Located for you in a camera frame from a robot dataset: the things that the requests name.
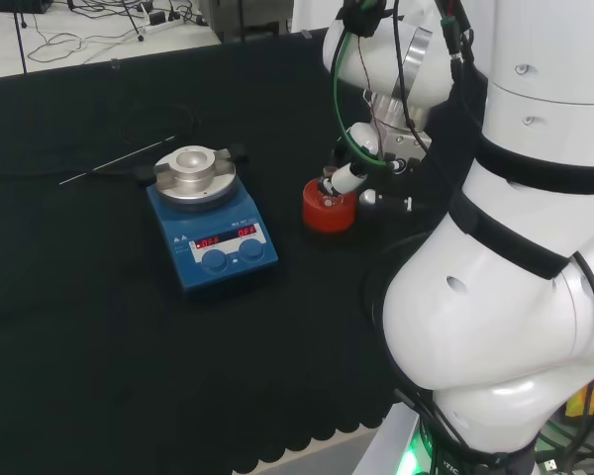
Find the black table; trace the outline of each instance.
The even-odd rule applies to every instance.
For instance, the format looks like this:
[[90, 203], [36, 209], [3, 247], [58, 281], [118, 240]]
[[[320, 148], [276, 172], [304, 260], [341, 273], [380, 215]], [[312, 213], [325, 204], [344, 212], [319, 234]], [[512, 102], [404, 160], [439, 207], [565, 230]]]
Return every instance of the black table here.
[[[0, 474], [246, 472], [335, 428], [379, 425], [394, 378], [355, 298], [366, 255], [444, 213], [449, 189], [431, 163], [461, 179], [475, 140], [444, 107], [432, 131], [442, 158], [396, 185], [434, 211], [311, 237], [301, 190], [338, 136], [322, 41], [0, 79], [0, 173], [92, 167], [172, 131], [245, 143], [241, 177], [280, 258], [183, 296], [132, 180], [0, 177]], [[349, 124], [368, 117], [359, 95], [344, 88]], [[189, 111], [202, 121], [194, 131]]]

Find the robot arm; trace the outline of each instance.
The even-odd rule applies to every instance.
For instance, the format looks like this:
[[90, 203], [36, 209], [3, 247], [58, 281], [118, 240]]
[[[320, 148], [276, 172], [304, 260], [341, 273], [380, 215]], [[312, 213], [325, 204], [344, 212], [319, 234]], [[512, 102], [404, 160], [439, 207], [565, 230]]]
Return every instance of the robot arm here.
[[[580, 249], [594, 270], [594, 189], [585, 178], [594, 181], [594, 1], [463, 3], [472, 23], [479, 21], [475, 43], [484, 47], [489, 80], [484, 146], [461, 192], [478, 216], [508, 230], [504, 236], [567, 265], [542, 277], [447, 214], [391, 282], [383, 327], [396, 364], [435, 390], [438, 407], [471, 448], [510, 453], [528, 446], [594, 378], [594, 295], [571, 259]], [[432, 36], [420, 64], [409, 56], [420, 29], [400, 25], [407, 72], [416, 71], [410, 109], [442, 102], [451, 86], [444, 39], [428, 21], [423, 29]], [[361, 52], [374, 92], [396, 97], [388, 23], [361, 40]], [[327, 65], [341, 28], [336, 22], [326, 38]], [[356, 40], [341, 78], [367, 86]], [[507, 171], [508, 163], [519, 166]], [[538, 166], [550, 180], [520, 171]]]
[[[360, 39], [360, 47], [358, 37], [352, 37], [340, 70], [340, 80], [370, 93], [370, 109], [374, 116], [371, 124], [354, 124], [348, 130], [349, 135], [373, 156], [389, 159], [394, 173], [404, 171], [410, 160], [418, 161], [424, 157], [420, 144], [407, 127], [400, 102], [403, 95], [408, 101], [416, 131], [422, 135], [423, 142], [429, 144], [431, 139], [422, 132], [429, 112], [445, 101], [452, 85], [436, 6], [431, 0], [425, 0], [410, 2], [407, 7], [406, 21], [399, 22], [401, 49], [405, 52], [405, 91], [401, 91], [391, 22], [381, 22], [373, 37]], [[326, 34], [324, 63], [328, 69], [343, 30], [343, 22], [337, 20]], [[366, 173], [365, 167], [359, 174], [351, 173], [350, 164], [346, 165], [332, 177], [322, 179], [322, 191], [349, 193], [364, 182]], [[361, 200], [361, 203], [372, 201]]]

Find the floor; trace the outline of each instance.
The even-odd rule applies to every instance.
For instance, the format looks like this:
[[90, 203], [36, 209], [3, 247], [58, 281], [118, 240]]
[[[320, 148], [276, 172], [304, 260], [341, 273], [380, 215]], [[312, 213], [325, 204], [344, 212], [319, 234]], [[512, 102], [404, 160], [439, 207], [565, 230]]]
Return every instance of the floor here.
[[[81, 4], [80, 0], [75, 0], [75, 5]], [[172, 4], [174, 8], [178, 8], [189, 5], [189, 2], [188, 0], [172, 0]], [[153, 5], [154, 8], [169, 9], [168, 0], [154, 0]], [[36, 20], [39, 31], [36, 31]], [[135, 19], [135, 21], [141, 28], [143, 20]], [[26, 65], [29, 71], [107, 61], [113, 57], [124, 58], [176, 49], [198, 48], [219, 43], [218, 38], [209, 27], [197, 26], [191, 22], [145, 35], [145, 40], [139, 42], [130, 19], [125, 15], [89, 19], [71, 12], [67, 4], [57, 2], [52, 3], [44, 14], [35, 15], [35, 18], [33, 15], [25, 15], [25, 22], [28, 28], [21, 29], [21, 35], [24, 53], [28, 56]], [[71, 33], [82, 38], [92, 35], [117, 38], [92, 38], [91, 42], [82, 43], [81, 50], [75, 50], [79, 48], [76, 37], [63, 35], [51, 40], [51, 37], [59, 33]], [[44, 37], [51, 43], [62, 43], [42, 47], [34, 52], [36, 48], [45, 44]], [[22, 60], [13, 15], [0, 13], [0, 77], [22, 72]]]

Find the red led display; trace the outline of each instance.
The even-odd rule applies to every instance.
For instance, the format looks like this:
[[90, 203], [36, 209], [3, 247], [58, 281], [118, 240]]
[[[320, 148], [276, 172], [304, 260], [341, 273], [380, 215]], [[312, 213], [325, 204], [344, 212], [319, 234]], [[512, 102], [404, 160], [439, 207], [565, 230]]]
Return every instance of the red led display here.
[[245, 238], [247, 236], [254, 235], [255, 233], [255, 225], [250, 225], [244, 228], [239, 228], [237, 230], [231, 230], [225, 233], [220, 233], [218, 235], [202, 237], [200, 239], [194, 240], [194, 243], [196, 244], [197, 249], [204, 249], [205, 247], [209, 247], [210, 245], [214, 245], [219, 242], [224, 242], [226, 240], [231, 240], [235, 238]]
[[242, 228], [242, 229], [238, 230], [238, 236], [240, 238], [244, 238], [245, 236], [254, 235], [254, 234], [255, 234], [255, 226], [247, 226], [246, 228]]

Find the power strip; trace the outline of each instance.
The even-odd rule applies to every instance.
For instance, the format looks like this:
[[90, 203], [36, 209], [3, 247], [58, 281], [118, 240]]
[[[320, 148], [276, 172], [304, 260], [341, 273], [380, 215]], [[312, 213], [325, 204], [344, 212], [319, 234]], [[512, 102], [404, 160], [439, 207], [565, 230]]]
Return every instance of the power strip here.
[[162, 32], [163, 30], [168, 30], [170, 28], [177, 27], [178, 25], [182, 25], [184, 20], [179, 18], [178, 20], [172, 20], [171, 22], [161, 23], [159, 25], [145, 25], [143, 27], [143, 31], [146, 35], [154, 34], [157, 32]]

